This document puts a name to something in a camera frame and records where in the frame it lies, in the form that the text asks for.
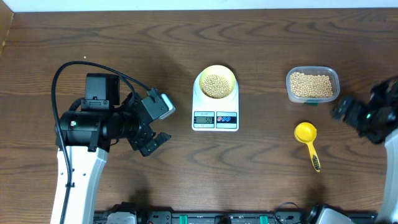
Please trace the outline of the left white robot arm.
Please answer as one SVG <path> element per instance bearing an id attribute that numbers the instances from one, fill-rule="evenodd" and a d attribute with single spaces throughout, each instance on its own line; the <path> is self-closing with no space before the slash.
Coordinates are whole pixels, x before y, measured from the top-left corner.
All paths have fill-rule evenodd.
<path id="1" fill-rule="evenodd" d="M 171 136 L 156 133 L 151 122 L 175 111 L 155 88 L 147 98 L 131 92 L 120 100 L 118 75 L 89 73 L 85 97 L 76 100 L 55 128 L 58 180 L 51 223 L 92 223 L 98 184 L 110 147 L 127 139 L 146 157 Z"/>

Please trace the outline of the yellow measuring scoop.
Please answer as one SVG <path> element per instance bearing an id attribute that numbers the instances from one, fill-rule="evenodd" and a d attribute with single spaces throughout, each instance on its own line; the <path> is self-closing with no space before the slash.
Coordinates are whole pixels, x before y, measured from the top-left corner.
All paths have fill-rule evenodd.
<path id="1" fill-rule="evenodd" d="M 307 145 L 313 168 L 317 172 L 320 172 L 321 171 L 320 160 L 313 145 L 313 142 L 317 136 L 317 129 L 311 123 L 302 122 L 295 127 L 294 136 L 298 142 Z"/>

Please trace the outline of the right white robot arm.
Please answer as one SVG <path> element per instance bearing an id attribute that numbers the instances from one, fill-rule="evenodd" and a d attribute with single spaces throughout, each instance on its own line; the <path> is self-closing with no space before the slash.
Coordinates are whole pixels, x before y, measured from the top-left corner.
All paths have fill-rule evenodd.
<path id="1" fill-rule="evenodd" d="M 342 97 L 331 117 L 341 120 L 373 144 L 382 144 L 387 153 L 384 196 L 376 221 L 397 223 L 397 77 L 373 86 L 367 103 Z"/>

